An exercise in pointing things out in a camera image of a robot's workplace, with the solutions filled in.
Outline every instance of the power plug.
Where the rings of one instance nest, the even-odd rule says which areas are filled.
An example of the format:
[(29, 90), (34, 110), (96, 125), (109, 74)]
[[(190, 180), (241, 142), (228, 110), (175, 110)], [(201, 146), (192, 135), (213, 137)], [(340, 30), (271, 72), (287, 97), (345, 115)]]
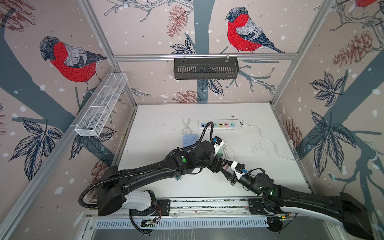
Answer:
[(199, 137), (196, 134), (185, 134), (183, 137), (183, 147), (196, 143), (198, 139)]

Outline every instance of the white tabletop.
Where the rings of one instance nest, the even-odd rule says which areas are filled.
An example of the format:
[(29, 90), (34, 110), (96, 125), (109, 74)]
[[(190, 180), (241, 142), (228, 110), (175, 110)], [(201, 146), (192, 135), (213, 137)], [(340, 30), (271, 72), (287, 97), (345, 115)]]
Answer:
[[(201, 135), (198, 129), (201, 119), (239, 119), (243, 124), (260, 128), (265, 138), (277, 144), (281, 156), (294, 158), (267, 103), (140, 105), (119, 170), (159, 162), (172, 149), (182, 147), (183, 118), (191, 120), (189, 127), (198, 136)], [(278, 157), (273, 143), (261, 138), (255, 128), (242, 126), (241, 130), (214, 130), (213, 136), (227, 142), (236, 154), (235, 161), (245, 164), (247, 170), (263, 168), (275, 184), (310, 192), (297, 162)], [(204, 139), (209, 139), (209, 131)], [(212, 173), (207, 168), (197, 175), (183, 175), (179, 181), (174, 178), (163, 179), (138, 190), (147, 189), (154, 191), (157, 198), (254, 196), (252, 192), (245, 191), (241, 184), (232, 186), (222, 173)]]

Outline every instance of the black shelf basket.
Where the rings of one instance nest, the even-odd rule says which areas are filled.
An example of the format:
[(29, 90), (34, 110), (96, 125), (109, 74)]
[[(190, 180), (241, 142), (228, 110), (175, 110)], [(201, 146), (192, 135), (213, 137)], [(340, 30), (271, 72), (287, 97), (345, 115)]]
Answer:
[(175, 58), (175, 79), (235, 79), (239, 73), (237, 58)]

